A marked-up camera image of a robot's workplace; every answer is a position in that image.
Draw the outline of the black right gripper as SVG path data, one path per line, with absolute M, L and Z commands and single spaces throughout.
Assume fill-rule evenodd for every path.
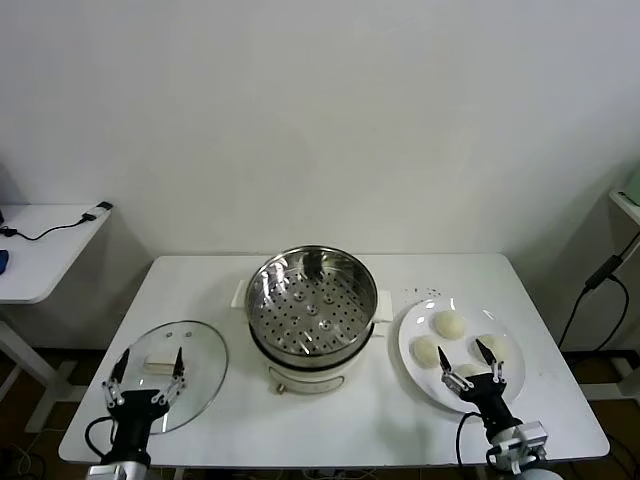
M 441 381 L 451 391 L 462 391 L 460 399 L 477 407 L 487 434 L 499 434 L 516 426 L 516 418 L 502 398 L 506 389 L 506 378 L 503 375 L 504 362 L 498 360 L 493 351 L 481 340 L 476 339 L 475 343 L 490 370 L 464 378 L 453 370 L 445 352 L 438 346 L 442 369 Z

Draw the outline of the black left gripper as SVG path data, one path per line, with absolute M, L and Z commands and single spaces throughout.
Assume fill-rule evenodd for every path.
M 129 355 L 130 349 L 127 348 L 114 364 L 108 379 L 102 382 L 107 411 L 116 423 L 114 442 L 107 453 L 107 462 L 132 461 L 150 465 L 151 457 L 147 446 L 152 424 L 169 411 L 169 404 L 186 387 L 182 348 L 178 349 L 169 384 L 160 391 L 151 389 L 122 393 L 121 384 Z

